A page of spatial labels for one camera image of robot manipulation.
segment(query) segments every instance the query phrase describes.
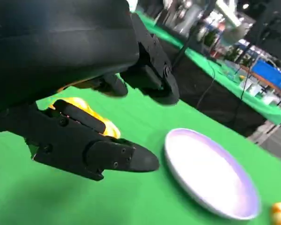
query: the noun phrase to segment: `black cable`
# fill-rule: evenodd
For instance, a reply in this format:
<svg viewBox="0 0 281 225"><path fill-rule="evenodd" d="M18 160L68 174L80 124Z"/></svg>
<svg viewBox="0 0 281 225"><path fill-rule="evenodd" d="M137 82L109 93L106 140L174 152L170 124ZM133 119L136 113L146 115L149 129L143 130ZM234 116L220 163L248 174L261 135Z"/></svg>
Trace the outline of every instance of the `black cable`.
<svg viewBox="0 0 281 225"><path fill-rule="evenodd" d="M255 46L258 46L259 41L262 40L262 36L261 36L261 35L262 35L262 32L264 31L264 29L265 29L265 28L260 29L260 33L258 34L258 37L256 38L256 42L255 42L255 44L254 44ZM233 124L232 128L235 128L235 126L236 126L236 121L237 121L237 116L238 116L238 113L239 113L239 109L240 109L240 106L241 106L242 103L243 103L243 97L244 97L244 93L245 93L245 87L246 87L246 85L247 85L247 81L248 81L248 79L249 79L249 76L250 76L251 70L252 70L252 68L253 68L253 65L254 65L254 63L252 63L252 65L249 67L249 70L248 70L248 73L247 73L247 77L246 77L246 80L245 80L245 82L244 82L243 92L242 92L241 97L240 97L240 99L239 99L239 104L238 104L238 106L236 107L235 113L234 113L234 116L233 116L233 119L231 120L231 124Z"/></svg>
<svg viewBox="0 0 281 225"><path fill-rule="evenodd" d="M204 56L204 42L205 42L205 37L206 37L207 33L205 32L204 33L204 36L202 38L202 43L201 43L201 54ZM205 95L209 92L209 90L212 88L213 84L214 84L214 81L215 81L215 76L216 76L216 72L214 70L214 68L210 65L210 62L208 59L207 60L207 63L209 65L210 68L212 68L212 71L213 71L213 79L212 79L212 82L210 83L209 87L204 91L204 93L201 95L201 97L199 98L198 100L198 103L196 105L196 109L198 110L199 109L199 106L201 104L201 102L203 101Z"/></svg>
<svg viewBox="0 0 281 225"><path fill-rule="evenodd" d="M213 79L212 79L212 82L210 83L209 87L205 90L205 92L201 95L200 99L198 100L198 103L197 103L197 105L196 105L196 109L197 109L197 110L199 109L199 106L200 106L201 102L203 101L205 95L206 95L206 94L209 92L209 90L212 88L212 86L213 86L213 84L214 84L214 81L215 81L215 76L216 76L216 72L215 72L214 68L210 65L209 60L208 60L208 59L206 59L206 60L207 60L207 62L208 62L208 64L209 64L210 68L212 68L212 71L213 71L213 74L214 74L214 75L213 75Z"/></svg>

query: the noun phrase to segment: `blue bin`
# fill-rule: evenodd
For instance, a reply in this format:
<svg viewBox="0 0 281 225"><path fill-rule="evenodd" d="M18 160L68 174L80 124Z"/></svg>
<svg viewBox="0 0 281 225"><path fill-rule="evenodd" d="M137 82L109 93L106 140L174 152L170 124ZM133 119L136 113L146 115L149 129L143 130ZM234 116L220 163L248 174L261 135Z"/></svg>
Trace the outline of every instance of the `blue bin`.
<svg viewBox="0 0 281 225"><path fill-rule="evenodd" d="M268 65L266 62L258 60L255 66L252 68L252 72L265 78L281 89L281 72L271 65Z"/></svg>

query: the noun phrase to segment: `background table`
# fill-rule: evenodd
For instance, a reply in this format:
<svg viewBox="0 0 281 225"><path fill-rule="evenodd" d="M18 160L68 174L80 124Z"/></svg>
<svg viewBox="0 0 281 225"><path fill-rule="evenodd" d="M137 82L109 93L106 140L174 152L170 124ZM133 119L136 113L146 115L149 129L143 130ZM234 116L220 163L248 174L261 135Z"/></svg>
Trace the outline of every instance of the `background table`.
<svg viewBox="0 0 281 225"><path fill-rule="evenodd" d="M152 150L160 158L160 170L107 171L102 182L94 182L32 162L22 138L0 133L0 225L270 224L270 206L281 201L281 161L242 136L182 101L165 107L137 90L130 89L124 99L75 88L57 96L84 98L120 128L123 138ZM44 99L39 105L46 108L54 99ZM164 138L173 128L209 136L243 165L260 192L263 212L257 219L249 223L221 219L181 190L163 157Z"/></svg>
<svg viewBox="0 0 281 225"><path fill-rule="evenodd" d="M173 60L177 55L181 42L167 33L150 18L139 13L147 29L156 34L168 57ZM227 73L233 69L222 63L222 66L207 60L201 54L187 49L179 67L174 71L178 82L181 99L195 107L202 94L209 88L213 77L215 82L200 104L200 111L219 123L249 137L256 129L269 120L274 125L281 124L281 109L276 105L266 105L260 98L244 93L242 107L240 104L243 90L239 87L240 79L231 80Z"/></svg>

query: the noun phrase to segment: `robotic hand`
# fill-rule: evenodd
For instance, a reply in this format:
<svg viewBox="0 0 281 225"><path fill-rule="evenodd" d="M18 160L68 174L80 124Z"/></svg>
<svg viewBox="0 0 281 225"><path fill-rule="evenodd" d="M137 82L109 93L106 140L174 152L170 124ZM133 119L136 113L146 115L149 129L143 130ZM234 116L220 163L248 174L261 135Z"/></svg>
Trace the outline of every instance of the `robotic hand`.
<svg viewBox="0 0 281 225"><path fill-rule="evenodd" d="M33 160L92 180L158 169L152 152L102 135L105 124L74 105L37 107L69 86L125 96L116 73L162 105L179 99L158 39L126 0L0 1L0 132L24 137Z"/></svg>

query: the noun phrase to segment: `green table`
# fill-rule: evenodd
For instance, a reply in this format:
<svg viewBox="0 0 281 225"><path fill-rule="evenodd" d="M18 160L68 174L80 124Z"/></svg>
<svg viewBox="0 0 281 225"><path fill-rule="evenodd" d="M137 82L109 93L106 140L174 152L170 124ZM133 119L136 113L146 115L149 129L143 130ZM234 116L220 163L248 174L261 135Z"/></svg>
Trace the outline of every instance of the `green table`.
<svg viewBox="0 0 281 225"><path fill-rule="evenodd" d="M235 132L181 101L165 107L137 90L129 90L124 99L75 88L55 97L84 98L120 128L123 138L152 150L160 158L161 168L144 174L107 171L103 181L94 182L32 162L21 137L0 133L0 225L270 223L269 207L281 201L281 161ZM46 108L54 99L43 99L39 105ZM164 138L173 128L190 128L209 136L244 166L262 200L263 212L257 219L249 223L221 219L181 190L163 158Z"/></svg>
<svg viewBox="0 0 281 225"><path fill-rule="evenodd" d="M145 17L141 13L139 13L139 15L150 32L155 33L159 38L172 43L177 47L182 47L182 44L177 39L156 26L154 21ZM222 63L223 66L221 67L191 49L187 49L185 54L188 58L200 66L208 75L215 77L215 80L218 83L226 87L238 98L241 97L243 90L239 87L239 82L234 82L227 77L226 72L233 73L231 68L226 66L224 63ZM253 97L248 92L244 93L243 101L273 124L281 124L281 108L277 107L275 104L266 105L260 98Z"/></svg>

